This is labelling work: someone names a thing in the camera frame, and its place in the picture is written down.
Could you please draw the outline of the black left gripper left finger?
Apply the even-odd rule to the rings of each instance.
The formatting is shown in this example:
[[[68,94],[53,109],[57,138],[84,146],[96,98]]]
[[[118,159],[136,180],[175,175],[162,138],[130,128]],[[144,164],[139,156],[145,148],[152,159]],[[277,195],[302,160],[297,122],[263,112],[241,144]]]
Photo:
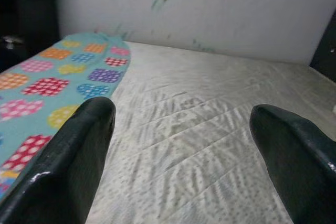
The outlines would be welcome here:
[[[0,224],[85,224],[113,135],[116,108],[85,101],[0,200]]]

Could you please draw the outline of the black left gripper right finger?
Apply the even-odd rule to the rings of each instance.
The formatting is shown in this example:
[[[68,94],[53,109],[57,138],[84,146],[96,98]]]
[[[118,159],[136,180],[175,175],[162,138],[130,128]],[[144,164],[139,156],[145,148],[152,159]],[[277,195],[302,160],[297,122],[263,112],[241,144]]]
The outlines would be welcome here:
[[[294,224],[336,224],[336,142],[279,107],[253,107],[249,126]]]

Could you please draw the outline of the teal blanket with colourful hearts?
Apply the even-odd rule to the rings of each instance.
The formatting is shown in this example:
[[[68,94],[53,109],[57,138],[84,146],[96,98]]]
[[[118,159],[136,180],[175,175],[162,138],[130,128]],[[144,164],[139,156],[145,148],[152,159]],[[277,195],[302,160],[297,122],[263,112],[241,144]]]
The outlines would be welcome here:
[[[112,96],[130,59],[121,37],[79,33],[0,73],[0,200],[82,103]]]

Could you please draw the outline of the white patterned mattress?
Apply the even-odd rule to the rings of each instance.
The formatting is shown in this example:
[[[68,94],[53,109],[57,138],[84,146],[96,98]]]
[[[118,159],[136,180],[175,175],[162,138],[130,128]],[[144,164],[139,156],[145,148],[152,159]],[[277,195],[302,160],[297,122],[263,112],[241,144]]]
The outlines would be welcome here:
[[[336,140],[336,83],[297,64],[130,42],[86,224],[293,224],[249,129],[294,112]]]

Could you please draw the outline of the black tufted headboard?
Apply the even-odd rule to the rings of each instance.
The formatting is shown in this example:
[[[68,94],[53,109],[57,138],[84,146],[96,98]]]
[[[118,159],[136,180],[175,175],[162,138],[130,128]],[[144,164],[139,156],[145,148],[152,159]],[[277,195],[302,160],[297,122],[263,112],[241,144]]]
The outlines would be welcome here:
[[[336,9],[321,37],[310,67],[336,82]]]

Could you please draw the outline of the dark wardrobe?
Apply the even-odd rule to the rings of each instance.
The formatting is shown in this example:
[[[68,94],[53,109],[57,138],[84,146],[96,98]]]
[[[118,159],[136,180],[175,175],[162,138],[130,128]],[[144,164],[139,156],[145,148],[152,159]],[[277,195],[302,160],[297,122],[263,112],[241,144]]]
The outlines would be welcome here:
[[[59,40],[57,0],[0,0],[0,73]]]

